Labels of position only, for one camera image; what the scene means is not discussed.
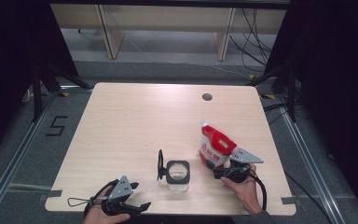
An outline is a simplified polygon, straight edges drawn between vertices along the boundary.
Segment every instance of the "gray tape on table corner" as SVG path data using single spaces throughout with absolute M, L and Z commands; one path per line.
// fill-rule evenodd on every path
M 296 198 L 295 197 L 286 197 L 286 198 L 281 198 L 282 203 L 283 204 L 292 204 L 292 203 L 296 203 Z
M 55 189 L 48 192 L 48 198 L 57 198 L 61 197 L 62 189 Z

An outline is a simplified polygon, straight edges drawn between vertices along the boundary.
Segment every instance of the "white cap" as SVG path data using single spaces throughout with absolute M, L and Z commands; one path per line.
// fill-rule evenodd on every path
M 206 127 L 208 125 L 208 122 L 206 121 L 206 119 L 202 119 L 201 120 L 201 126 L 202 126 L 202 128 L 203 127 Z

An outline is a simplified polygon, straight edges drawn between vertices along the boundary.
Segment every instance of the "table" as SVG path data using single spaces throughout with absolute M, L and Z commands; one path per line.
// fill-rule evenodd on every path
M 202 98 L 212 95 L 211 101 Z M 70 197 L 88 199 L 107 182 L 126 175 L 139 187 L 126 203 L 151 202 L 144 214 L 245 215 L 230 189 L 200 160 L 200 121 L 225 133 L 264 163 L 257 173 L 266 186 L 272 215 L 291 216 L 294 204 L 257 91 L 253 87 L 99 83 L 89 98 L 52 190 L 49 211 L 83 211 L 70 207 Z M 190 163 L 186 192 L 171 191 L 157 181 L 158 151 L 167 161 Z

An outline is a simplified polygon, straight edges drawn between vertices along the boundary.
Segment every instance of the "wooden table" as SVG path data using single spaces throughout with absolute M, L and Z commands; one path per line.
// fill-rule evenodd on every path
M 213 99 L 203 100 L 204 93 Z M 257 173 L 267 189 L 267 210 L 293 215 L 296 206 L 282 204 L 282 198 L 292 194 L 256 89 L 213 85 L 97 84 L 52 187 L 62 190 L 62 196 L 48 198 L 46 208 L 83 211 L 84 206 L 68 206 L 67 199 L 88 199 L 107 182 L 126 175 L 140 183 L 126 203 L 151 202 L 145 214 L 247 214 L 200 160 L 202 119 L 264 160 Z M 164 165 L 174 160 L 190 163 L 188 191 L 169 190 L 165 177 L 157 181 L 160 149 Z

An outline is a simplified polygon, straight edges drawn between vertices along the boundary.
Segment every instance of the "person's left hand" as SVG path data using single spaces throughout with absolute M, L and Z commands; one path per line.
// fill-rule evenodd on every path
M 111 187 L 106 188 L 100 196 L 104 196 L 106 192 L 111 189 Z M 83 224 L 116 224 L 123 221 L 127 221 L 130 219 L 129 214 L 119 214 L 116 216 L 108 216 L 103 212 L 103 209 L 99 205 L 98 200 L 94 202 L 95 205 L 93 205 L 89 212 L 87 213 L 86 217 L 84 218 Z

